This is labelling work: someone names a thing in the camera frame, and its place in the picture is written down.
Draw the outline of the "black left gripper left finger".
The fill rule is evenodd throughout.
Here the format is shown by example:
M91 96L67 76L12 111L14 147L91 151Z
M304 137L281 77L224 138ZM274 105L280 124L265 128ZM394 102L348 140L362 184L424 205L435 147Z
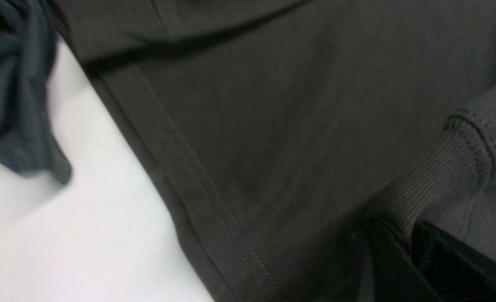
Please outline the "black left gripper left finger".
M413 264L391 224L367 218L375 302L443 302L444 299Z

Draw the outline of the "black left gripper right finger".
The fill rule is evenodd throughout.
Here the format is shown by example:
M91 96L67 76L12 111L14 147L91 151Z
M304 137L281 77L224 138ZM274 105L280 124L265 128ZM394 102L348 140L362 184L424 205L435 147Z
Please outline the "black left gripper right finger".
M412 234L412 260L444 302L496 302L496 261L423 221Z

